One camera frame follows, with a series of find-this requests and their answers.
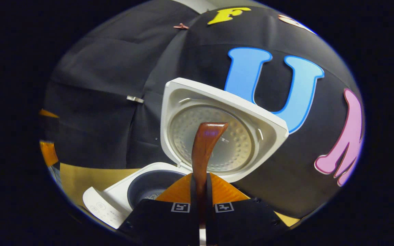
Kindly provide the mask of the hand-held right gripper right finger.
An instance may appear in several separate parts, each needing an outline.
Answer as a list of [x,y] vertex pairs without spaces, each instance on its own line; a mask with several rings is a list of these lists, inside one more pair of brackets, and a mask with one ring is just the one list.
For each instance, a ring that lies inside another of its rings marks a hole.
[[249,198],[214,174],[207,175],[206,244],[266,246],[287,224],[262,199]]

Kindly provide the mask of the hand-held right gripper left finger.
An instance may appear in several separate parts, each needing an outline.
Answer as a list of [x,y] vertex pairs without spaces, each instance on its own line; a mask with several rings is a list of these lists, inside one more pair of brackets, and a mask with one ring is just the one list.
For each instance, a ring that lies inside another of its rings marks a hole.
[[117,229],[139,246],[198,246],[196,199],[166,202],[143,199]]

